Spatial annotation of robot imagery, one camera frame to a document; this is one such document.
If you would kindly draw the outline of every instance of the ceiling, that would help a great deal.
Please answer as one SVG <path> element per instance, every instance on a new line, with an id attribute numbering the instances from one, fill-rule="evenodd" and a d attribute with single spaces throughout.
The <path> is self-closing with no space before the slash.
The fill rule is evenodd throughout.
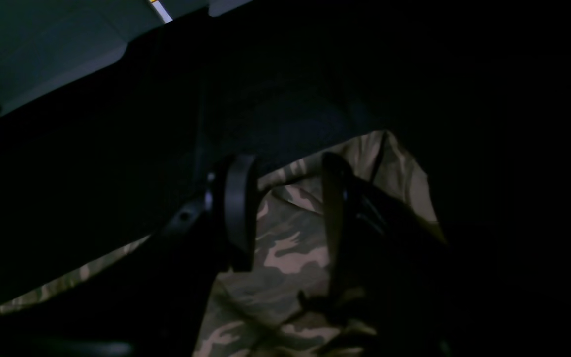
<path id="1" fill-rule="evenodd" d="M 212 16 L 249 0 L 212 0 Z M 176 19 L 209 0 L 160 0 Z M 149 0 L 0 0 L 2 115 L 118 61 L 163 25 Z"/>

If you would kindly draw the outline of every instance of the camouflage fabric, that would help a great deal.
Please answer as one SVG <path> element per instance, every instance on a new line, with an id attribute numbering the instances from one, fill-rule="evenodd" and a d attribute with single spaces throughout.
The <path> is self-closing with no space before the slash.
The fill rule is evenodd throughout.
<path id="1" fill-rule="evenodd" d="M 297 160 L 259 180 L 265 194 L 257 213 L 255 263 L 251 273 L 222 273 L 213 284 L 195 346 L 195 357 L 315 356 L 342 330 L 375 334 L 360 321 L 329 325 L 314 312 L 302 312 L 297 294 L 327 293 L 331 260 L 324 233 L 321 193 L 322 153 L 345 158 L 356 176 L 410 206 L 444 242 L 431 205 L 426 173 L 388 131 L 374 131 Z M 382 160 L 372 178 L 376 158 Z M 0 314 L 41 303 L 71 289 L 118 261 L 145 238 L 0 306 Z M 359 355 L 358 349 L 330 355 Z"/>

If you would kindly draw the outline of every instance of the black fabric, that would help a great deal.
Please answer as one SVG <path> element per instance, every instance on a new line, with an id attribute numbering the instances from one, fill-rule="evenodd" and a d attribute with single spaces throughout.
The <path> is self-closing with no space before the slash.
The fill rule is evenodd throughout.
<path id="1" fill-rule="evenodd" d="M 571 12 L 355 3 L 198 11 L 0 118 L 0 302 L 149 233 L 220 155 L 264 174 L 387 128 L 429 175 L 477 340 L 571 319 Z"/>
<path id="2" fill-rule="evenodd" d="M 120 262 L 45 303 L 0 318 L 0 356 L 69 355 L 58 348 L 76 351 L 81 341 L 129 343 L 136 356 L 190 355 L 222 260 L 215 247 L 223 237 L 213 233 L 202 208 L 203 200 L 193 199 Z M 180 296 L 177 285 L 168 284 L 176 271 L 192 271 L 184 279 L 190 289 Z M 164 313 L 125 314 L 152 306 Z"/>

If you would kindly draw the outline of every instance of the camouflage pants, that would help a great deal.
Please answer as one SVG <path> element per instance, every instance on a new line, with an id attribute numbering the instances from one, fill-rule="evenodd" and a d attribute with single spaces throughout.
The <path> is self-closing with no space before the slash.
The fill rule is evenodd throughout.
<path id="1" fill-rule="evenodd" d="M 356 176 L 373 183 L 410 206 L 442 238 L 431 205 L 426 173 L 388 131 L 374 131 L 331 147 Z M 278 169 L 259 180 L 267 192 L 257 212 L 255 265 L 251 273 L 222 273 L 213 284 L 195 357 L 315 356 L 315 350 L 339 335 L 314 312 L 301 311 L 297 294 L 327 293 L 331 257 L 324 233 L 321 194 L 322 152 Z M 382 153 L 378 169 L 376 158 Z M 147 240 L 141 238 L 61 278 L 0 305 L 0 315 L 42 303 L 75 287 L 125 257 Z M 353 326 L 375 334 L 354 321 Z M 358 355 L 358 349 L 340 351 Z"/>

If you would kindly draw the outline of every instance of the white wall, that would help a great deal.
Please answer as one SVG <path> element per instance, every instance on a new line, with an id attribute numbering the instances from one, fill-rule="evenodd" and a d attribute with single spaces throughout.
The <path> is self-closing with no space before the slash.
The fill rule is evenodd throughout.
<path id="1" fill-rule="evenodd" d="M 163 0 L 179 18 L 207 0 Z M 111 65 L 162 23 L 148 0 L 0 0 L 2 115 Z"/>

